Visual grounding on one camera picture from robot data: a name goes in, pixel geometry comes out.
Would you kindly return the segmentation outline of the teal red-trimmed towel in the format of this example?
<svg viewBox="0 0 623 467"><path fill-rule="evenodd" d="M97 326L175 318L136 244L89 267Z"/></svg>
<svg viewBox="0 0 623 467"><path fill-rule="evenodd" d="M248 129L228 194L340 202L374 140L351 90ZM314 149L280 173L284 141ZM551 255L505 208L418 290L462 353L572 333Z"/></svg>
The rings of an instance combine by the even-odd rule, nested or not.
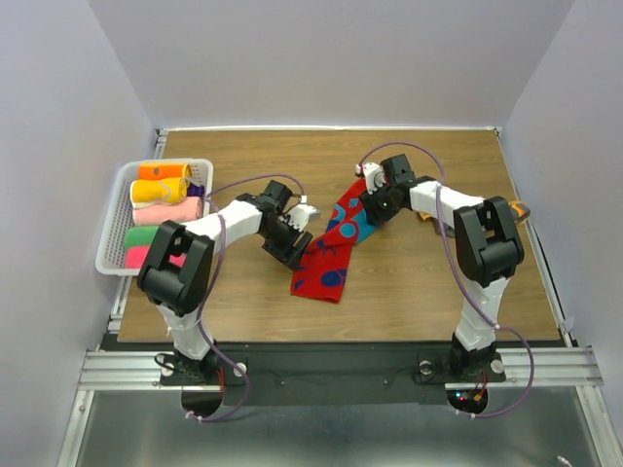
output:
<svg viewBox="0 0 623 467"><path fill-rule="evenodd" d="M357 180L335 202L325 233L307 246L293 273L292 296L331 303L341 300L352 249L378 229L368 221L360 199L366 193L366 182Z"/></svg>

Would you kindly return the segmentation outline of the yellow patterned towel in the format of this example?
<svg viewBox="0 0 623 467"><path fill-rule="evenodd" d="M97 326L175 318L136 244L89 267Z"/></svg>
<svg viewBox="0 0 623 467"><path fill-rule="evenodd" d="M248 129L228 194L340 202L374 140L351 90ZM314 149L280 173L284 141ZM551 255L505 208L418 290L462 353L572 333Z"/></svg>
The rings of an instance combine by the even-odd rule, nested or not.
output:
<svg viewBox="0 0 623 467"><path fill-rule="evenodd" d="M129 189L132 203L178 203L187 196L188 185L184 178L172 177L161 180L135 180Z"/></svg>

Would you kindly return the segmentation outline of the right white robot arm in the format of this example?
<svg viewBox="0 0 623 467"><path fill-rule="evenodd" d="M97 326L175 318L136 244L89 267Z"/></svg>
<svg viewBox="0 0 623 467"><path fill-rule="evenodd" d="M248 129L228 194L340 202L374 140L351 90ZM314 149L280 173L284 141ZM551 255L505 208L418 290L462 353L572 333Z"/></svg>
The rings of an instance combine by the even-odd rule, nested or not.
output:
<svg viewBox="0 0 623 467"><path fill-rule="evenodd" d="M444 245L452 274L463 295L461 316L453 332L448 368L454 377L470 379L496 358L498 312L505 289L525 251L512 209L502 197L465 195L429 177L418 177L406 156L381 163L360 163L364 180L360 196L369 222L380 226L399 210L426 214L455 248Z"/></svg>

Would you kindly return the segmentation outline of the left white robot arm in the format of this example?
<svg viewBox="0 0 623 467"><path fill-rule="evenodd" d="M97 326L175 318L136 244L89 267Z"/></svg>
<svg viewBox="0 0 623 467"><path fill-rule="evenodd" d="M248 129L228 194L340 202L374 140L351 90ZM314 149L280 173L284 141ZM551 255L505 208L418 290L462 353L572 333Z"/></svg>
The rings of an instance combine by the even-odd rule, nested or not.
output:
<svg viewBox="0 0 623 467"><path fill-rule="evenodd" d="M217 375L220 359L202 312L229 245L258 234L274 259L292 271L300 265L312 241L306 227L320 211L305 195L289 206L293 197L272 180L261 194L242 194L199 220L158 227L137 286L156 306L173 341L172 355L155 358L164 377L206 384Z"/></svg>

